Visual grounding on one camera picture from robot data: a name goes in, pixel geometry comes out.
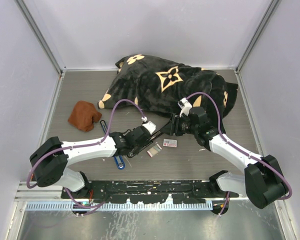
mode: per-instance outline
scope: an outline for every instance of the white wall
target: white wall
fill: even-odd
[[[108,69],[134,53],[236,67],[270,0],[25,2],[68,69]]]
[[[241,73],[262,147],[292,186],[300,236],[300,0],[280,3]]]
[[[13,0],[0,0],[0,240],[30,169],[58,74]]]

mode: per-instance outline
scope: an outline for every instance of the wooden floor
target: wooden floor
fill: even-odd
[[[236,83],[233,70],[217,71],[227,82]],[[102,137],[99,123],[94,124],[90,132],[82,132],[68,123],[74,105],[80,100],[97,103],[102,99],[112,80],[115,71],[68,71],[65,74],[60,95],[49,129],[49,137],[58,136],[61,141],[83,141]],[[102,119],[109,121],[110,109],[100,110]],[[153,113],[146,113],[148,119],[163,126],[166,118]],[[141,124],[140,113],[134,107],[118,109],[111,126],[112,131],[125,132]],[[228,137],[250,151],[257,151],[256,143],[249,124],[247,112],[241,93],[231,113],[223,120]],[[161,136],[157,142],[162,146]],[[163,147],[154,157],[149,157],[146,150],[134,158],[125,160],[124,170],[118,170],[114,159],[96,158],[72,165],[75,171],[84,172],[90,180],[207,180],[211,175],[228,170],[240,174],[239,170],[221,156],[207,150],[201,150],[192,135],[168,137],[177,139],[177,148]]]

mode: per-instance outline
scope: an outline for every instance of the brown cloth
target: brown cloth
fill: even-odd
[[[77,129],[89,132],[94,129],[94,123],[99,122],[102,114],[96,107],[87,101],[78,101],[68,119],[68,122]]]

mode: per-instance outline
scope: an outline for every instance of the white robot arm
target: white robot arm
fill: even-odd
[[[48,156],[36,167],[34,174],[37,185],[39,187],[58,185],[70,189],[76,193],[76,196],[85,196],[89,190],[88,179],[83,172],[74,172],[69,169],[70,165],[101,157],[127,155],[131,158],[162,134],[175,136],[192,134],[199,145],[224,157],[244,174],[234,175],[221,171],[211,176],[211,184],[214,182],[214,187],[219,191],[248,196],[258,208],[266,207],[288,192],[287,186],[280,178],[254,160],[262,159],[282,175],[278,161],[273,156],[262,157],[234,143],[225,133],[220,134],[220,131],[209,123],[202,107],[192,107],[185,98],[178,104],[181,107],[181,113],[173,114],[169,122],[157,132],[155,132],[156,125],[147,121],[124,133],[113,132],[103,142],[102,138],[80,142],[61,142],[58,137],[48,139],[30,157],[32,166],[39,158],[52,150],[61,148],[65,150]]]

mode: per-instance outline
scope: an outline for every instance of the small package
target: small package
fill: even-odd
[[[172,147],[172,148],[176,148],[176,147],[177,147],[177,140],[173,140],[173,139],[163,139],[163,146],[164,146],[164,147]]]
[[[155,145],[146,152],[152,158],[154,155],[157,155],[161,150],[161,146],[156,142]]]

